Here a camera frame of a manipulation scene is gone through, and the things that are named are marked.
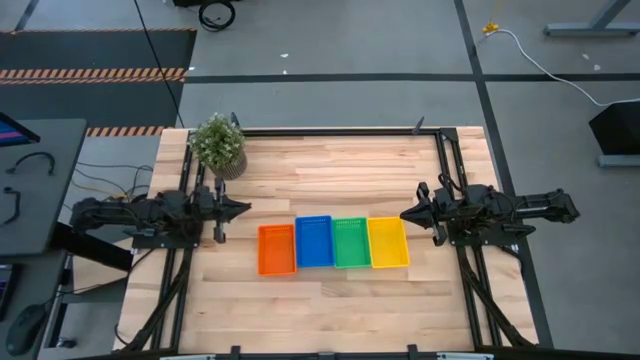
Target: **potted plant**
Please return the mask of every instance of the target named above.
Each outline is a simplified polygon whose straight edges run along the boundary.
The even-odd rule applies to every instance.
[[[225,180],[233,180],[247,169],[242,129],[226,115],[213,114],[191,134],[189,143],[198,159]]]

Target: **green leaves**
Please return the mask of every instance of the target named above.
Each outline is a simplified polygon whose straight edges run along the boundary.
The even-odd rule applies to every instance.
[[[189,143],[200,161],[216,169],[237,159],[244,146],[244,135],[229,117],[215,113],[208,122],[198,126]]]

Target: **green tray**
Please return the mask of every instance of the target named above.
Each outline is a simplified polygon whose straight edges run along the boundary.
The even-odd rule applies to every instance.
[[[333,252],[337,268],[371,266],[366,218],[333,219]]]

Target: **computer mouse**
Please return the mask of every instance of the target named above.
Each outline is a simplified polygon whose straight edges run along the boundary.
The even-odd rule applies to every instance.
[[[24,308],[7,333],[7,352],[12,356],[18,356],[29,351],[46,317],[47,310],[44,304]]]

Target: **blue tray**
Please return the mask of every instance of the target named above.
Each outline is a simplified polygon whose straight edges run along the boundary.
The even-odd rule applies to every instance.
[[[298,267],[335,264],[331,216],[296,218],[296,259]]]

